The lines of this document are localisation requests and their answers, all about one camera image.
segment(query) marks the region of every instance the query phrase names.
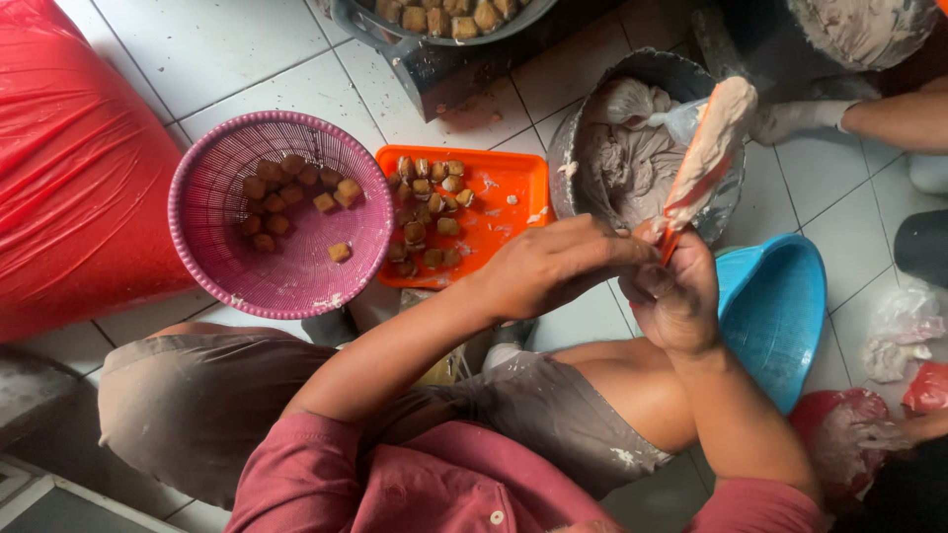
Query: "plastic tray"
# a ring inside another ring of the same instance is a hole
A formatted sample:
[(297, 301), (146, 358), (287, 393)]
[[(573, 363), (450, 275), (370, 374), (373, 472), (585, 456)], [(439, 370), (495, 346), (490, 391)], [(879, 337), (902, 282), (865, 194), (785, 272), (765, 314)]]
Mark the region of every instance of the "plastic tray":
[[(400, 156), (411, 156), (412, 160), (422, 157), (432, 162), (448, 159), (462, 161), (465, 164), (462, 179), (465, 187), (474, 192), (475, 198), (469, 208), (461, 207), (445, 215), (458, 221), (461, 225), (460, 235), (445, 237), (438, 234), (433, 225), (426, 228), (428, 248), (456, 248), (461, 253), (459, 265), (453, 268), (441, 266), (433, 270), (425, 268), (421, 263), (422, 252), (415, 252), (410, 255), (410, 261), (418, 265), (418, 273), (413, 278), (402, 278), (389, 262), (385, 262), (378, 271), (378, 279), (385, 285), (444, 288), (482, 267), (501, 246), (527, 227), (546, 226), (554, 220), (553, 209), (549, 207), (547, 166), (542, 157), (390, 144), (383, 146), (375, 154), (375, 159), (382, 172), (388, 175), (395, 171)], [(435, 186), (435, 191), (454, 196), (440, 184)], [(507, 203), (507, 196), (511, 194), (518, 199), (516, 205)], [(397, 197), (393, 202), (396, 211), (403, 207)], [(420, 202), (411, 199), (408, 203), (413, 209)], [(536, 215), (535, 220), (527, 224), (531, 215)], [(404, 238), (402, 229), (395, 228), (392, 240)]]

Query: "grey bucket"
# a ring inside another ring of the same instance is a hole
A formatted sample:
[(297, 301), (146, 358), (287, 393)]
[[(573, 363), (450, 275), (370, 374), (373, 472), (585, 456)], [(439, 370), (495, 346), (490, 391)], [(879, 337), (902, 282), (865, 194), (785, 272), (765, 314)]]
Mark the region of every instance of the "grey bucket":
[[(715, 81), (700, 65), (678, 54), (660, 52), (654, 48), (641, 48), (630, 53), (614, 67), (606, 71), (599, 83), (582, 104), (556, 129), (553, 141), (546, 153), (550, 167), (550, 203), (556, 218), (563, 219), (582, 212), (609, 220), (614, 227), (622, 227), (612, 213), (602, 212), (582, 190), (574, 187), (574, 179), (560, 172), (560, 167), (576, 161), (576, 133), (590, 96), (604, 83), (615, 76), (631, 76), (643, 83), (657, 85), (667, 91), (672, 99), (685, 102), (707, 97), (714, 90)], [(707, 243), (720, 237), (731, 213), (740, 199), (740, 188), (744, 183), (743, 145), (733, 154), (731, 170), (721, 181), (711, 202), (694, 219), (695, 227)]]

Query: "blue plastic colander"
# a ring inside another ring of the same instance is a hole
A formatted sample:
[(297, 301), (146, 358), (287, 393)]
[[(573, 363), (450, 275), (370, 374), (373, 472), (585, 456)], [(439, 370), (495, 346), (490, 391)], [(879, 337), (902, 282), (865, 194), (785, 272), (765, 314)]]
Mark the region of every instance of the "blue plastic colander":
[(827, 276), (810, 240), (777, 235), (718, 258), (720, 330), (784, 414), (800, 397), (823, 329)]

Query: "red plastic sack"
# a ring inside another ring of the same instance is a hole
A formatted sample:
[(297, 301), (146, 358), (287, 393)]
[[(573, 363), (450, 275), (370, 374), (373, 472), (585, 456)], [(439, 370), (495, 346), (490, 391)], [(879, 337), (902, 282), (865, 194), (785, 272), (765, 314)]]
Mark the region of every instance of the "red plastic sack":
[(916, 413), (948, 407), (948, 364), (924, 363), (902, 396), (902, 403)]
[(167, 222), (180, 158), (54, 2), (0, 2), (0, 342), (194, 285)]
[[(790, 415), (787, 416), (787, 419), (796, 429), (796, 432), (799, 433), (800, 440), (803, 441), (811, 456), (814, 453), (817, 430), (823, 425), (826, 416), (843, 403), (849, 404), (856, 412), (867, 419), (888, 418), (889, 416), (885, 400), (868, 389), (817, 391), (803, 396)], [(826, 492), (827, 498), (837, 499), (855, 496), (868, 487), (869, 482), (875, 478), (885, 460), (885, 452), (881, 450), (863, 450), (860, 455), (866, 466), (866, 472), (854, 476), (848, 484), (829, 483), (823, 480), (823, 490)]]

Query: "purple basket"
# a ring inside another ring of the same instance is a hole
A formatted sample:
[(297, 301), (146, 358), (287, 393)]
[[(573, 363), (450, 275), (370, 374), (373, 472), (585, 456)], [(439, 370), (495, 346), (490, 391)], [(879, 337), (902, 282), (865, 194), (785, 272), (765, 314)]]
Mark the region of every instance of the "purple basket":
[[(260, 159), (299, 154), (358, 182), (364, 194), (349, 210), (320, 213), (311, 201), (289, 206), (291, 227), (273, 253), (241, 235), (250, 215), (243, 179)], [(269, 319), (294, 320), (349, 302), (382, 265), (392, 237), (392, 196), (374, 157), (324, 120), (260, 111), (220, 124), (198, 140), (174, 173), (168, 197), (174, 247), (188, 272), (231, 307)], [(329, 259), (347, 243), (352, 256)]]

